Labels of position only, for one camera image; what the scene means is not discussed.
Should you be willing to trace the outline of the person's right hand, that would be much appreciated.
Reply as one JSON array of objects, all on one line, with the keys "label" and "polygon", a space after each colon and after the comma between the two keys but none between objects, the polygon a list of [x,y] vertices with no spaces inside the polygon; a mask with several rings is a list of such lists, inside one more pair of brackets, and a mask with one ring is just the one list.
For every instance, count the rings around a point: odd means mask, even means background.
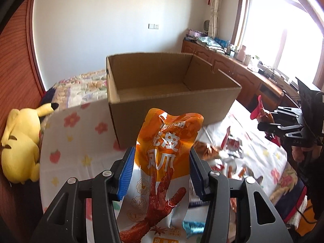
[{"label": "person's right hand", "polygon": [[299,146],[292,146],[292,157],[296,162],[302,162],[305,159],[304,153],[312,151],[313,148],[302,148]]}]

